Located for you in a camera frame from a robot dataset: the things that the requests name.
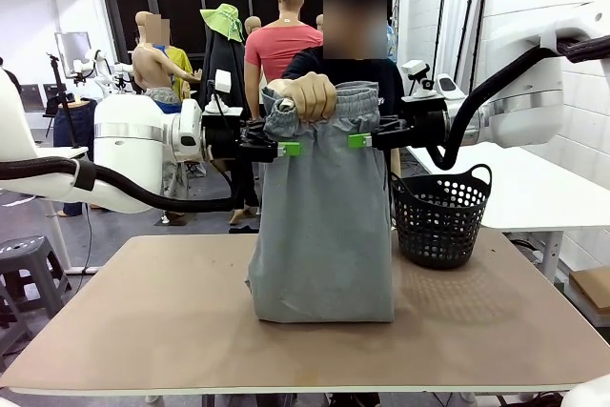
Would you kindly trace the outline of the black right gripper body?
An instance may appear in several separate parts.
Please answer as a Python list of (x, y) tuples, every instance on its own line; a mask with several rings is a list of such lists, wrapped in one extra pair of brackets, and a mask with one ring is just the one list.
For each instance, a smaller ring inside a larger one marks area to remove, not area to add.
[(441, 96), (405, 97), (398, 113), (380, 118), (374, 130), (376, 149), (439, 146), (446, 138), (447, 105)]

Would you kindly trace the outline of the person's right hand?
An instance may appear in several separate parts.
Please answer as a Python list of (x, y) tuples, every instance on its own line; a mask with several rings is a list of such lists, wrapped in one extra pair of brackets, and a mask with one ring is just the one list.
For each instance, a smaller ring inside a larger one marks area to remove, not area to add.
[(330, 118), (336, 109), (336, 88), (325, 74), (308, 72), (294, 80), (276, 79), (268, 87), (295, 103), (302, 121)]

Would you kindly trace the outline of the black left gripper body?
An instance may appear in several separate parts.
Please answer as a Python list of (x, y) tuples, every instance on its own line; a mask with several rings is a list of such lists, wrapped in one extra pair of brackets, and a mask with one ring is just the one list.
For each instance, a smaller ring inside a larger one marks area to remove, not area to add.
[(235, 115), (204, 114), (203, 139), (210, 159), (273, 162), (277, 158), (277, 143), (264, 132), (263, 121), (244, 121)]

